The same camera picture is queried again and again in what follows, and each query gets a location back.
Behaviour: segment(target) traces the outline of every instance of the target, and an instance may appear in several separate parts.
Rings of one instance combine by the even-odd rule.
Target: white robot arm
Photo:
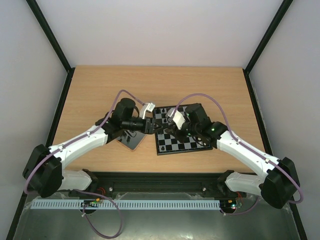
[[[256,175],[241,174],[228,170],[220,177],[218,188],[224,194],[228,191],[245,192],[261,196],[271,206],[282,208],[299,188],[300,183],[294,163],[287,157],[279,159],[245,142],[221,122],[211,122],[200,103],[189,105],[187,116],[172,108],[167,113],[168,121],[174,126],[166,132],[180,142],[188,136],[201,139],[204,145],[211,145],[224,151],[252,169]]]
[[[95,177],[90,171],[86,169],[73,171],[65,170],[65,168],[90,150],[118,138],[125,130],[153,134],[156,123],[154,119],[146,117],[146,112],[152,112],[154,108],[154,103],[145,103],[139,117],[134,117],[135,102],[129,98],[121,99],[112,117],[105,123],[103,123],[105,118],[102,118],[87,131],[66,142],[50,147],[42,144],[35,147],[22,173],[23,177],[27,181],[29,179],[29,185],[43,198],[59,190],[94,191]],[[39,167],[35,174],[30,176],[40,162],[48,156],[50,156],[48,160]]]

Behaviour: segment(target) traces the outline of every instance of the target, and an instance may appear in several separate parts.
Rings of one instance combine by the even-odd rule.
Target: chess square
[[[165,139],[164,140],[165,145],[171,145],[171,139]]]
[[[185,145],[183,143],[178,144],[179,150],[185,149]]]
[[[158,140],[164,140],[165,136],[163,134],[158,134]]]
[[[167,151],[172,151],[172,145],[167,145],[167,146],[165,146],[165,150],[167,150]]]
[[[197,148],[197,143],[196,142],[190,142],[191,148],[195,149]]]
[[[163,146],[163,145],[165,145],[165,144],[166,144],[165,140],[159,140],[159,145],[160,145],[160,146]]]
[[[176,151],[179,150],[178,144],[173,144],[172,146],[172,150]]]
[[[155,114],[155,119],[162,119],[162,114],[161,113],[156,113]]]
[[[185,149],[191,149],[192,148],[190,142],[185,143],[184,147],[185,147]]]
[[[172,143],[172,144],[178,144],[178,140],[175,139],[175,138],[174,138],[174,139],[171,139],[171,143]]]

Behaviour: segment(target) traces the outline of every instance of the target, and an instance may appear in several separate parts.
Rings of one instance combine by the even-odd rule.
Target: wooden tabletop
[[[109,111],[119,90],[126,89],[157,107],[176,105],[192,93],[215,98],[224,109],[232,130],[263,150],[257,120],[241,68],[77,66],[57,128],[54,144],[77,136]],[[204,97],[183,104],[201,103],[212,121],[224,123],[218,107]],[[116,140],[72,162],[69,170],[97,172],[222,173],[252,172],[220,150],[157,155],[154,135],[147,135],[135,151]]]

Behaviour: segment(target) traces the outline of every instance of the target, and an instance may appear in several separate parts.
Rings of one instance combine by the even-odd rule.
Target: wire
[[[249,209],[247,209],[247,210],[245,210],[245,211],[242,211],[242,212],[234,212],[234,213],[225,213],[222,209],[220,209],[220,212],[221,212],[223,215],[228,215],[228,216],[237,216],[237,215],[247,214],[247,213],[251,212],[251,211],[258,205],[259,199],[260,199],[260,197],[257,197],[257,198],[256,198],[256,201],[255,201],[255,203],[252,205],[252,207],[250,207]]]
[[[106,195],[106,190],[101,186],[97,189],[98,191],[102,192],[102,195]]]
[[[242,198],[242,196],[241,196],[240,192],[238,192],[238,191],[237,191],[236,193],[238,194],[238,197],[237,197],[235,200],[240,199],[240,200],[241,200],[242,205],[244,205],[244,200],[243,200],[243,198]]]
[[[94,134],[96,131],[98,131],[98,130],[106,123],[106,121],[108,120],[108,118],[109,118],[110,115],[111,115],[111,112],[115,109],[115,106],[116,106],[116,103],[117,103],[117,101],[118,101],[118,98],[119,98],[120,94],[123,93],[123,92],[124,92],[124,93],[127,93],[128,95],[130,95],[133,99],[135,99],[135,100],[136,100],[138,103],[140,103],[141,105],[144,105],[144,103],[143,103],[141,100],[139,100],[138,98],[136,98],[135,96],[133,96],[133,95],[132,95],[130,92],[128,92],[127,90],[124,90],[124,89],[120,90],[120,91],[118,92],[118,94],[116,95],[116,97],[115,97],[115,99],[114,99],[114,101],[113,101],[113,103],[112,103],[112,106],[111,106],[109,112],[107,113],[107,115],[105,116],[104,120],[101,122],[101,124],[100,124],[99,126],[97,126],[94,130],[92,130],[92,131],[90,132],[90,134]],[[75,143],[75,142],[77,142],[77,141],[79,141],[79,140],[81,140],[81,139],[83,139],[83,138],[85,138],[85,137],[87,137],[87,136],[88,136],[87,133],[85,133],[85,134],[83,134],[83,135],[80,135],[80,136],[76,137],[75,139],[73,139],[73,140],[67,142],[66,144],[64,144],[64,145],[63,145],[63,149],[65,149],[65,148],[68,147],[69,145],[71,145],[71,144],[73,144],[73,143]],[[28,186],[29,186],[30,180],[31,180],[32,177],[35,175],[35,173],[37,172],[37,170],[38,170],[48,159],[50,159],[53,155],[55,155],[55,154],[58,153],[59,151],[60,151],[60,149],[57,149],[57,150],[51,152],[50,154],[48,154],[48,155],[47,155],[46,157],[44,157],[44,159],[42,159],[42,160],[38,163],[38,165],[35,166],[35,168],[31,171],[31,173],[30,173],[30,175],[28,176],[28,178],[26,179],[25,184],[24,184],[24,187],[23,187],[23,190],[24,190],[24,193],[25,193],[25,194],[29,194],[29,193],[30,193],[30,192],[28,191]]]
[[[131,135],[131,133],[129,133],[129,131],[127,131],[127,130],[125,131],[125,133],[128,134],[132,138],[135,138],[137,136],[137,132],[136,131],[133,132],[135,134],[134,136]]]
[[[136,113],[138,114],[138,116],[140,115],[140,112],[139,112],[139,108],[137,106],[134,106],[134,109],[136,110]]]
[[[106,197],[104,195],[101,195],[101,194],[98,194],[98,193],[93,193],[93,192],[88,192],[88,191],[81,191],[81,190],[77,190],[75,189],[75,191],[79,192],[79,193],[82,193],[82,194],[87,194],[87,195],[93,195],[93,196],[98,196],[98,197],[101,197],[101,198],[104,198],[105,200],[108,200],[110,201],[113,206],[115,206],[115,208],[117,209],[118,213],[119,213],[119,216],[120,216],[120,227],[119,227],[119,230],[117,231],[117,233],[113,236],[107,236],[107,235],[104,235],[102,234],[101,232],[99,232],[94,226],[93,224],[91,223],[91,221],[89,220],[88,216],[86,215],[86,207],[88,206],[88,204],[84,205],[83,209],[82,209],[82,216],[84,216],[86,218],[86,220],[88,221],[90,227],[92,228],[92,230],[97,234],[99,235],[101,238],[104,238],[104,239],[115,239],[117,237],[119,237],[119,235],[121,234],[121,231],[122,231],[122,228],[123,228],[123,225],[124,225],[124,216],[122,215],[118,205],[109,197]]]
[[[207,94],[204,94],[204,93],[193,93],[193,94],[190,94],[186,97],[184,97],[183,99],[181,99],[178,104],[175,106],[174,108],[174,111],[173,111],[173,114],[172,116],[175,115],[178,107],[181,105],[181,103],[185,100],[187,100],[188,98],[191,98],[191,97],[194,97],[194,96],[202,96],[202,97],[206,97],[208,99],[210,99],[211,101],[213,101],[217,107],[220,109],[221,113],[222,113],[222,116],[224,118],[224,121],[225,121],[225,124],[226,124],[226,127],[231,135],[231,137],[238,143],[240,144],[241,146],[243,146],[245,149],[249,150],[250,152],[252,152],[253,154],[257,155],[258,157],[260,157],[261,159],[265,160],[267,163],[270,163],[272,166],[274,166],[275,168],[277,168],[281,173],[283,173],[288,179],[289,181],[295,186],[295,188],[297,189],[297,191],[299,192],[300,194],[300,199],[298,201],[292,201],[292,200],[289,200],[288,202],[289,203],[292,203],[292,204],[299,204],[301,203],[303,200],[304,200],[304,194],[301,190],[301,188],[298,186],[298,184],[295,182],[295,180],[293,180],[293,178],[287,174],[281,167],[279,167],[277,164],[275,164],[274,162],[268,160],[267,161],[267,157],[263,156],[262,154],[260,154],[259,152],[257,152],[256,150],[252,149],[251,147],[249,147],[248,145],[244,144],[242,141],[239,141],[239,139],[234,135],[233,131],[231,130],[231,127],[230,127],[230,124],[228,122],[228,119],[227,119],[227,116],[226,116],[226,113],[225,111],[223,110],[223,108],[221,107],[221,105],[211,96],[207,95]]]

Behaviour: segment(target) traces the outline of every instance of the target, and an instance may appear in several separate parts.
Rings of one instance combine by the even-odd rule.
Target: magnetic chess set
[[[159,122],[164,126],[168,126],[169,123],[166,118],[166,114],[171,108],[175,107],[176,106],[155,107],[152,114],[156,119],[156,122]],[[180,105],[177,109],[177,111],[180,112],[185,118],[187,117],[185,111],[187,107],[188,105]],[[213,149],[211,145],[204,146],[201,139],[195,139],[193,136],[189,136],[184,142],[180,142],[174,136],[166,133],[166,131],[163,130],[156,132],[154,135],[157,155],[178,154]]]

